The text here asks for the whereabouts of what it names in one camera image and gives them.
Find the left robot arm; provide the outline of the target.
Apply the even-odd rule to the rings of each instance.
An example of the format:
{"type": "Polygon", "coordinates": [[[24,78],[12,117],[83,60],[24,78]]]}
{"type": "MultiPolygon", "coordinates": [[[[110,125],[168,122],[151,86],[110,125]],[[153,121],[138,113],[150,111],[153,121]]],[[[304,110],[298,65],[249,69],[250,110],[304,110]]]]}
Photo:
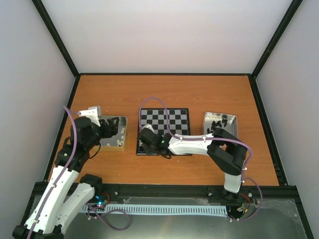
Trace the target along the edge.
{"type": "Polygon", "coordinates": [[[90,150],[104,138],[118,133],[119,118],[81,116],[72,120],[70,136],[57,153],[51,179],[33,213],[24,225],[16,226],[15,239],[62,239],[79,210],[89,200],[103,197],[102,178],[86,174],[75,191],[67,196],[90,150]]]}

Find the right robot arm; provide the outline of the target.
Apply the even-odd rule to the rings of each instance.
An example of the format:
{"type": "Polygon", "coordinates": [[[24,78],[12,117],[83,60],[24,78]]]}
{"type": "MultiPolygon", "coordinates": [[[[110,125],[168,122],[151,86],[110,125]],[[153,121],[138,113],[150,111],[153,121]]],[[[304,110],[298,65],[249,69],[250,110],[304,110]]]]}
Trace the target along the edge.
{"type": "Polygon", "coordinates": [[[138,133],[138,141],[146,155],[156,154],[168,159],[193,154],[210,157],[224,172],[224,199],[235,202],[239,198],[245,162],[251,158],[252,150],[226,130],[218,128],[206,135],[161,135],[147,124],[138,133]]]}

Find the tan tray of white pieces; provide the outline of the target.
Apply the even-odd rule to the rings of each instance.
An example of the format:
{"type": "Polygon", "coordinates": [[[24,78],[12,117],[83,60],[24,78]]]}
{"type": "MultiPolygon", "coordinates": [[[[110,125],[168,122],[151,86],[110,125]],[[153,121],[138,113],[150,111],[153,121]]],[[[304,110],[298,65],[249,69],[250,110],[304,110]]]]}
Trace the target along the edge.
{"type": "Polygon", "coordinates": [[[111,138],[100,140],[101,151],[124,151],[127,145],[127,126],[128,119],[126,116],[118,116],[119,120],[114,120],[114,124],[118,122],[118,133],[111,138]]]}

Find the clear tray of black pieces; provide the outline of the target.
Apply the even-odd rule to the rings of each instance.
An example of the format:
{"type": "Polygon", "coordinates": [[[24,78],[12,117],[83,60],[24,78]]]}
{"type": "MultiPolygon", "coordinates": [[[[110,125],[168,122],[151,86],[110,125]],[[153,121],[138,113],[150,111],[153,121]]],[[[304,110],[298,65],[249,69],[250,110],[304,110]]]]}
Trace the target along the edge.
{"type": "Polygon", "coordinates": [[[203,118],[203,133],[214,133],[217,128],[222,128],[238,138],[237,117],[235,115],[206,112],[203,118]]]}

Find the green lit circuit board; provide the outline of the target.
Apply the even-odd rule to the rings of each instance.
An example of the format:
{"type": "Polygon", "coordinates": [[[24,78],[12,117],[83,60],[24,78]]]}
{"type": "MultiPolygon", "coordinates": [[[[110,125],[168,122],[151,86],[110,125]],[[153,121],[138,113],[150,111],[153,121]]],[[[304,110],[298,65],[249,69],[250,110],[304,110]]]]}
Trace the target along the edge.
{"type": "Polygon", "coordinates": [[[110,202],[110,196],[107,192],[103,192],[101,195],[95,196],[95,199],[97,200],[96,206],[98,208],[105,207],[110,202]]]}

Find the black and white chessboard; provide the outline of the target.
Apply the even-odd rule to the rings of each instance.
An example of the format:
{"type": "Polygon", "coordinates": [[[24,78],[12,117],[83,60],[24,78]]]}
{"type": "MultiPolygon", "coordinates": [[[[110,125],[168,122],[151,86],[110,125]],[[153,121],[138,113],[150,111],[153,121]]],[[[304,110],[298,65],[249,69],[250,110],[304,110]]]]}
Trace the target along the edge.
{"type": "Polygon", "coordinates": [[[145,144],[153,148],[163,148],[169,152],[170,159],[174,154],[168,150],[171,134],[190,135],[190,120],[188,108],[142,108],[139,117],[139,132],[137,137],[137,155],[139,146],[145,144]],[[154,133],[142,126],[151,124],[154,133]]]}

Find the black aluminium frame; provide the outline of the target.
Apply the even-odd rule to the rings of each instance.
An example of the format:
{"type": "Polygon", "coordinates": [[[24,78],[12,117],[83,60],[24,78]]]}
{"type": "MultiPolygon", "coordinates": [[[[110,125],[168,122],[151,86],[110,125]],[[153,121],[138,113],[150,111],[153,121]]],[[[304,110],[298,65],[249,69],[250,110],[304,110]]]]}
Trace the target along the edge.
{"type": "MultiPolygon", "coordinates": [[[[53,38],[55,44],[57,45],[59,51],[62,53],[62,56],[64,60],[66,61],[68,67],[70,68],[73,76],[75,77],[74,84],[72,87],[72,91],[69,97],[69,100],[67,102],[67,107],[72,106],[72,103],[74,101],[74,97],[76,95],[76,91],[79,85],[79,82],[81,81],[80,78],[82,76],[246,76],[249,80],[249,84],[251,87],[251,92],[255,100],[256,109],[259,114],[260,122],[263,127],[265,139],[269,148],[270,156],[273,162],[273,166],[275,169],[276,177],[279,182],[279,186],[259,186],[261,188],[261,192],[263,193],[264,199],[294,199],[297,207],[297,216],[301,218],[302,228],[305,231],[306,238],[307,239],[314,239],[312,230],[310,228],[306,213],[304,211],[298,190],[296,186],[292,186],[288,184],[288,180],[286,178],[286,174],[284,172],[284,168],[282,165],[281,158],[279,156],[279,152],[277,149],[277,145],[275,143],[275,139],[273,136],[273,132],[271,130],[268,117],[264,108],[264,104],[260,95],[260,91],[257,86],[257,76],[261,72],[262,68],[265,66],[267,60],[269,59],[272,51],[275,49],[277,43],[281,39],[282,35],[284,34],[286,28],[288,27],[289,23],[293,19],[294,15],[296,14],[297,10],[299,9],[300,5],[302,4],[303,0],[293,0],[287,11],[285,12],[281,22],[279,23],[279,26],[277,27],[275,33],[273,34],[270,42],[268,43],[265,51],[263,52],[260,60],[258,61],[255,69],[253,72],[250,73],[79,73],[76,69],[76,66],[67,51],[67,48],[65,47],[56,27],[54,26],[53,21],[51,20],[51,17],[49,16],[48,11],[46,10],[43,2],[41,0],[32,0],[33,5],[35,6],[37,12],[39,13],[42,21],[44,22],[46,28],[48,29],[51,37],[53,38]]],[[[30,196],[29,202],[27,204],[26,210],[24,212],[21,224],[24,223],[27,219],[27,216],[29,216],[31,212],[31,203],[34,203],[34,198],[37,195],[40,195],[40,193],[44,192],[44,186],[47,186],[48,184],[48,178],[49,178],[49,167],[53,165],[53,159],[56,156],[56,153],[58,151],[58,142],[60,142],[62,138],[62,131],[65,128],[67,122],[67,113],[64,113],[63,119],[58,131],[57,138],[54,143],[54,147],[49,159],[49,163],[47,166],[47,169],[45,171],[45,175],[42,182],[36,182],[35,186],[33,188],[32,194],[30,196]]],[[[208,186],[204,187],[204,185],[199,186],[192,186],[193,188],[190,188],[190,186],[182,186],[182,185],[158,185],[158,186],[151,186],[151,184],[143,184],[142,186],[147,190],[147,192],[151,192],[151,190],[159,189],[159,192],[172,192],[172,189],[177,189],[178,196],[186,196],[186,192],[198,192],[200,189],[216,189],[221,190],[222,186],[208,186]]]]}

